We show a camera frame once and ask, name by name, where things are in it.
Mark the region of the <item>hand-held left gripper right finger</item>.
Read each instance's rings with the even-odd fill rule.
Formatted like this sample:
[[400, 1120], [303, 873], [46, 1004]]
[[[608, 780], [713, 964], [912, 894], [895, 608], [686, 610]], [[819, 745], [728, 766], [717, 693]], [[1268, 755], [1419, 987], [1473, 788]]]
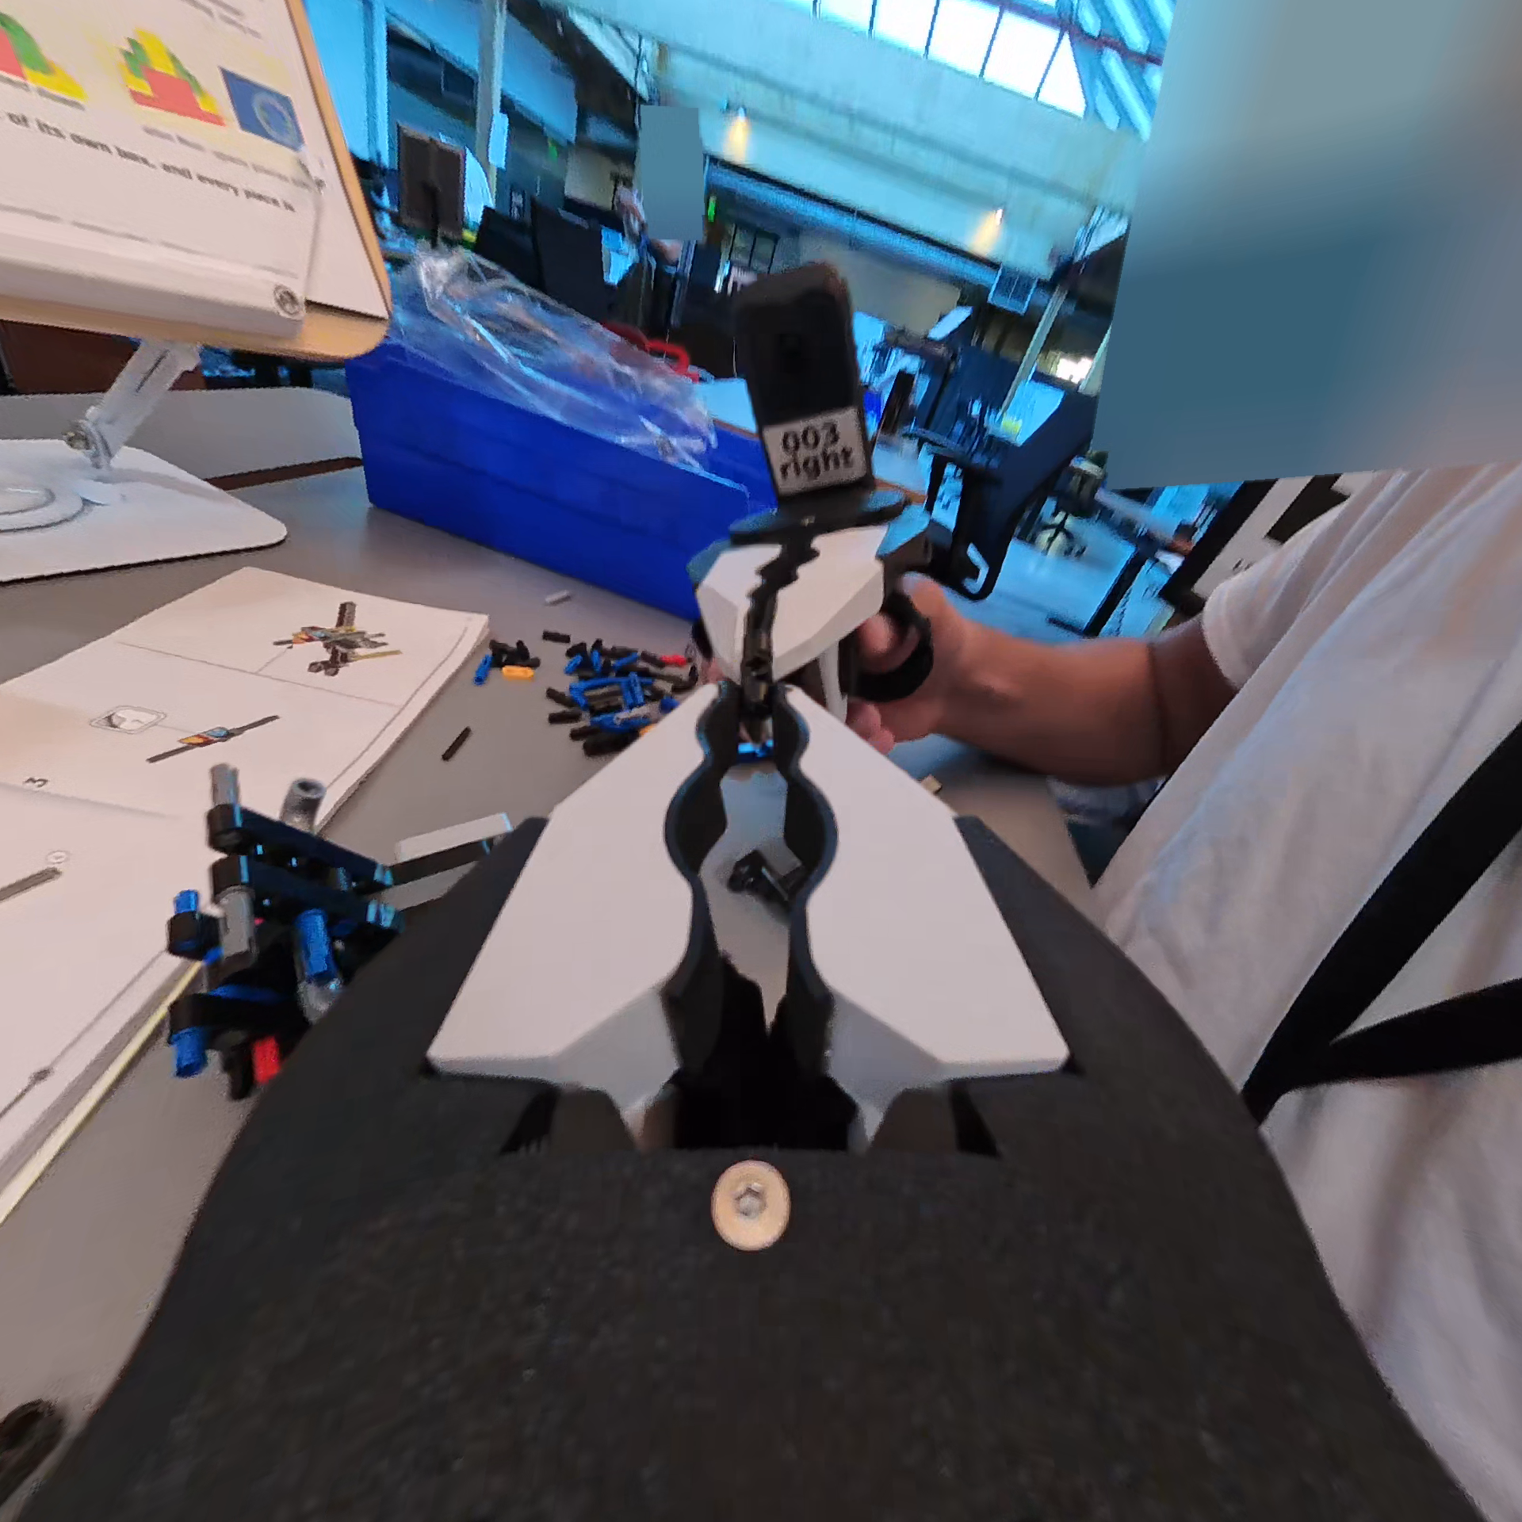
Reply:
[[958, 819], [798, 689], [773, 697], [788, 911], [783, 1033], [875, 1132], [912, 1091], [1069, 1062]]

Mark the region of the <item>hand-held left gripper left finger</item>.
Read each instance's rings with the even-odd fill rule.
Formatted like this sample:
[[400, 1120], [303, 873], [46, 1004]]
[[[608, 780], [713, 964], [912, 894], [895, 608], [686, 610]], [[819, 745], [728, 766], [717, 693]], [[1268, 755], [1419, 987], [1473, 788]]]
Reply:
[[552, 809], [431, 1041], [440, 1076], [595, 1091], [634, 1118], [701, 1064], [732, 722], [732, 689], [697, 689]]

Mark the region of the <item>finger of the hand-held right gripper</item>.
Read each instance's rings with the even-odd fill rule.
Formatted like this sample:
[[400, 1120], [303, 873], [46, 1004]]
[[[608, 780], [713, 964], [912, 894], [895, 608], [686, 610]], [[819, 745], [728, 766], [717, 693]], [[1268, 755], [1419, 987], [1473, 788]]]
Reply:
[[792, 532], [759, 542], [757, 689], [771, 691], [883, 604], [883, 532]]
[[715, 542], [692, 561], [703, 683], [738, 681], [752, 598], [761, 571], [779, 558], [779, 544]]

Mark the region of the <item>person's right forearm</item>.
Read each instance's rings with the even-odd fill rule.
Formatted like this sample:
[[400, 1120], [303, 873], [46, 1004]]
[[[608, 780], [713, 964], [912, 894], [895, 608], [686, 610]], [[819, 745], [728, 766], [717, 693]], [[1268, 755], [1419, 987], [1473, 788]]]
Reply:
[[1144, 784], [1175, 772], [1233, 697], [1200, 619], [1067, 645], [976, 627], [945, 734], [1063, 784]]

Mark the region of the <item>pile of small lego pins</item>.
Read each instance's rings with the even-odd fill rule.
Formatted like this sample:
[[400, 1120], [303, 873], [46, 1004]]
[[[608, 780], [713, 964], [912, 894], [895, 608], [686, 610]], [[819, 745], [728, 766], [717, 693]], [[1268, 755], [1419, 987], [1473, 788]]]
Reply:
[[471, 672], [471, 685], [525, 683], [558, 677], [541, 687], [545, 722], [564, 732], [587, 759], [626, 751], [694, 693], [705, 650], [688, 641], [672, 652], [574, 639], [545, 629], [535, 647], [521, 639], [489, 639]]

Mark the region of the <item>black and blue lego assembly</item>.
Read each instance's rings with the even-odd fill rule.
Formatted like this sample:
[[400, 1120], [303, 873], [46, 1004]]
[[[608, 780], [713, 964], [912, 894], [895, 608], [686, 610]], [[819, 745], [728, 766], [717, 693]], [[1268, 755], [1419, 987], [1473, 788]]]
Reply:
[[390, 869], [311, 830], [322, 801], [297, 778], [272, 819], [243, 805], [235, 768], [210, 768], [208, 890], [177, 894], [166, 923], [166, 952], [193, 968], [166, 1047], [179, 1080], [216, 1062], [231, 1103], [268, 1086], [403, 931]]

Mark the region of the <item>open lego instruction booklet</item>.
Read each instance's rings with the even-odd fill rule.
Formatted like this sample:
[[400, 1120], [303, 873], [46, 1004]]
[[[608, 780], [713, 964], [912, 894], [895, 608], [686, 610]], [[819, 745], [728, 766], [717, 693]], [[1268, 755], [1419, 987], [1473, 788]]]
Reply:
[[1, 687], [1, 1169], [129, 1045], [204, 886], [210, 766], [326, 823], [477, 656], [487, 618], [243, 567]]

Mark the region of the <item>person's right hand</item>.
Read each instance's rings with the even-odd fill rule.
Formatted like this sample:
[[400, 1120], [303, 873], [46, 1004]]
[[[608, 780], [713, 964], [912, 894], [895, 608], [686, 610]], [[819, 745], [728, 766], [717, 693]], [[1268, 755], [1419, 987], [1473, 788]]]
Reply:
[[[897, 745], [951, 735], [968, 674], [980, 654], [980, 631], [953, 608], [947, 594], [924, 577], [904, 577], [900, 590], [926, 623], [931, 641], [931, 670], [908, 697], [873, 705], [862, 695], [846, 699], [846, 728], [877, 753]], [[887, 676], [918, 648], [918, 629], [877, 614], [852, 639], [856, 676]]]

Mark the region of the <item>black office chair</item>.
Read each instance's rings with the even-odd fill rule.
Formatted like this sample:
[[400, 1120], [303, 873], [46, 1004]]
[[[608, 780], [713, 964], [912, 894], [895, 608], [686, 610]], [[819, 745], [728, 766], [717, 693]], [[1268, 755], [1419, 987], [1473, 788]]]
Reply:
[[924, 428], [902, 430], [904, 442], [929, 455], [928, 515], [933, 515], [945, 474], [953, 471], [958, 480], [955, 515], [928, 525], [928, 577], [968, 602], [989, 596], [1020, 527], [1044, 509], [1092, 440], [1094, 395], [1044, 384], [1028, 384], [1024, 393], [1036, 399], [1024, 409], [1017, 440], [982, 434], [976, 447], [960, 447]]

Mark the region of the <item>blue plastic bin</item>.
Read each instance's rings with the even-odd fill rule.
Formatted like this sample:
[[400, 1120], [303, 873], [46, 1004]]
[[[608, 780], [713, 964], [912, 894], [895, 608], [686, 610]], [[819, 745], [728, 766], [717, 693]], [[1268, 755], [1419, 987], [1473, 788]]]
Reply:
[[694, 619], [688, 565], [773, 507], [757, 443], [717, 428], [715, 472], [490, 397], [396, 343], [345, 364], [369, 503]]

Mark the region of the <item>clear plastic bag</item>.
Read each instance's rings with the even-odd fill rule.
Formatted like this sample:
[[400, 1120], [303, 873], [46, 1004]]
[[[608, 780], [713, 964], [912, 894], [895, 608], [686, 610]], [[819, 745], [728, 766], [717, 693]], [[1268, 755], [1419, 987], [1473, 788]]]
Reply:
[[394, 271], [390, 331], [369, 358], [514, 405], [603, 443], [707, 469], [717, 430], [694, 382], [461, 246]]

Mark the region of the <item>person in white shirt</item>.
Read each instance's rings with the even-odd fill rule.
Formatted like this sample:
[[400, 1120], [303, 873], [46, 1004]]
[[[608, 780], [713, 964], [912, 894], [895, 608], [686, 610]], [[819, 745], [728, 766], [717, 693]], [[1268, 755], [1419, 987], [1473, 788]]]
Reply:
[[[1517, 724], [1519, 469], [1374, 476], [1200, 623], [1235, 697], [1094, 904], [1239, 1087]], [[1517, 1062], [1287, 1095], [1262, 1136], [1380, 1376], [1475, 1507], [1517, 1519]]]

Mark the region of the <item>white document stand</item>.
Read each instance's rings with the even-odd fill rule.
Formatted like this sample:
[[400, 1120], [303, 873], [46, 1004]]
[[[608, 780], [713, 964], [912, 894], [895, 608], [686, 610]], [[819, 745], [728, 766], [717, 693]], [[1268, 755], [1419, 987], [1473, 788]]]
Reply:
[[189, 345], [142, 341], [57, 440], [1, 443], [1, 585], [239, 556], [278, 546], [282, 523], [131, 436], [197, 366]]

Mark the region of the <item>printed instruction sheet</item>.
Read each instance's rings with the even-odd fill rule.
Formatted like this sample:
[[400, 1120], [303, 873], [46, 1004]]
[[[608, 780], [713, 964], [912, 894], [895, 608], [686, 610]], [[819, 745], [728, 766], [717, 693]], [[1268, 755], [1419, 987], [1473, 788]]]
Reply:
[[303, 4], [1, 4], [3, 318], [345, 362], [390, 277]]

